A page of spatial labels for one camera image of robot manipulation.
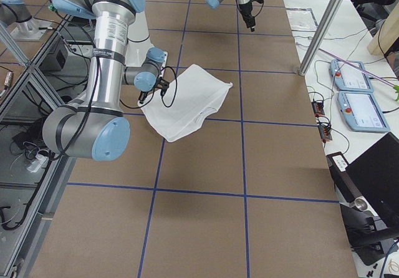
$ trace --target sticker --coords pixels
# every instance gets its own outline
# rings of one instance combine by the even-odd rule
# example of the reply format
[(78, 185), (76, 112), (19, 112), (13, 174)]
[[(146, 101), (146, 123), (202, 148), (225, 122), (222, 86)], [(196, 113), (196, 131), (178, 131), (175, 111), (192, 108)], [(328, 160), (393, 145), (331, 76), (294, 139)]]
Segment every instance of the sticker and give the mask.
[(348, 167), (348, 164), (344, 160), (344, 158), (341, 155), (335, 155), (332, 157), (332, 159), (335, 161), (335, 164), (337, 165), (338, 169), (341, 172), (345, 172), (345, 169), (346, 167)]
[(105, 30), (96, 30), (95, 32), (97, 33), (98, 31), (99, 33), (98, 35), (96, 34), (96, 38), (101, 36), (122, 43), (123, 45), (126, 44), (127, 25), (123, 21), (112, 17), (101, 16), (97, 19), (97, 22), (100, 23), (99, 27)]

